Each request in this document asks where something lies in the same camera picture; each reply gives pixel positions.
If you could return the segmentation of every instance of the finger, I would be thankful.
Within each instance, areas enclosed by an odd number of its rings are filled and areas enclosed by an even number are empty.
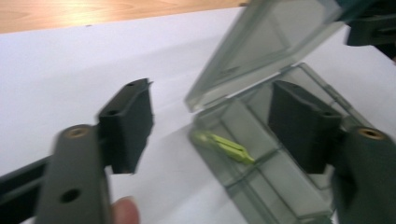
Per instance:
[[[121,198],[113,204],[115,224],[139,224],[139,211],[134,198]]]

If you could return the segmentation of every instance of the clear box lid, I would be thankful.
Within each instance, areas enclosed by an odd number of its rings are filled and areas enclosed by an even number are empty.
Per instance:
[[[369,2],[252,0],[189,92],[189,109],[210,107],[299,62],[342,26],[341,16]]]

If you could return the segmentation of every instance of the brass rivet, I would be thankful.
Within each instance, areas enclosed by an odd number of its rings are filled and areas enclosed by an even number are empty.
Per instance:
[[[87,128],[75,128],[72,130],[69,130],[65,136],[68,138],[78,138],[78,137],[82,137],[85,134],[88,133],[88,129]]]
[[[363,135],[364,137],[371,138],[374,140],[382,140],[385,138],[385,135],[379,131],[373,129],[362,128],[358,130],[359,134]]]

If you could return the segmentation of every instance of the yellow-green object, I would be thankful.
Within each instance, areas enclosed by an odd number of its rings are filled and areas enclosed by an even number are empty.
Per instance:
[[[211,132],[195,131],[192,134],[192,140],[202,147],[218,147],[229,157],[244,164],[254,163],[254,159],[248,155],[248,151],[244,147]]]

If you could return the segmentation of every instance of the wooden surface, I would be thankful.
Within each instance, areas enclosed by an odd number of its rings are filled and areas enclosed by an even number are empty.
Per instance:
[[[247,0],[1,0],[0,34],[238,7]]]

